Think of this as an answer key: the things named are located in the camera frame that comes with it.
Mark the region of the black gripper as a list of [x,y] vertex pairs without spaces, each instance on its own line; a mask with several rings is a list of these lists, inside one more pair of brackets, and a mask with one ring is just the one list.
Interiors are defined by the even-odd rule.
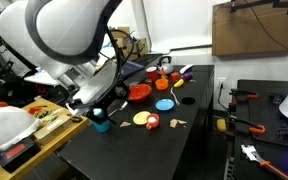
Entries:
[[107,109],[115,99],[127,99],[129,89],[121,75],[121,65],[108,62],[79,90],[69,97],[67,109],[98,124],[110,121]]

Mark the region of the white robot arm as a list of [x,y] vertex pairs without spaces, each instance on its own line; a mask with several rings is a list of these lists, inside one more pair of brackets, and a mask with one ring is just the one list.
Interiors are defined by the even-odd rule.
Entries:
[[114,45],[116,61],[96,70],[108,22],[123,0],[19,0],[0,14],[0,37],[10,49],[45,70],[69,90],[66,106],[98,124],[107,108],[129,94],[123,83],[126,59]]

